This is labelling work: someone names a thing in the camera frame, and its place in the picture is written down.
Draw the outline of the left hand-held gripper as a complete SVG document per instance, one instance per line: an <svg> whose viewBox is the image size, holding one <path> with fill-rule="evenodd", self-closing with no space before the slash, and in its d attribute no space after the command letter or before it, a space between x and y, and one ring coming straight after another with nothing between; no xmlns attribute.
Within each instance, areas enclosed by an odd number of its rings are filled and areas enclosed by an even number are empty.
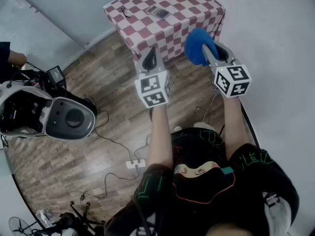
<svg viewBox="0 0 315 236"><path fill-rule="evenodd" d="M152 47L142 55L136 66L134 81L140 100L147 109L169 103L171 82L169 72L163 65L161 53Z"/></svg>

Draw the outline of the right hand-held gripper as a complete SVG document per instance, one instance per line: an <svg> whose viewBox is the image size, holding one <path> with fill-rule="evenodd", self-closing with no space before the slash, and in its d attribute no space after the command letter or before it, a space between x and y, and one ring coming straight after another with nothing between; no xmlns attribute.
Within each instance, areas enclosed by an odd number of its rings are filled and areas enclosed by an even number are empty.
<svg viewBox="0 0 315 236"><path fill-rule="evenodd" d="M214 74L214 85L226 98L245 95L252 82L247 67L235 58L234 53L225 45L215 41L210 48L202 45L206 63Z"/></svg>

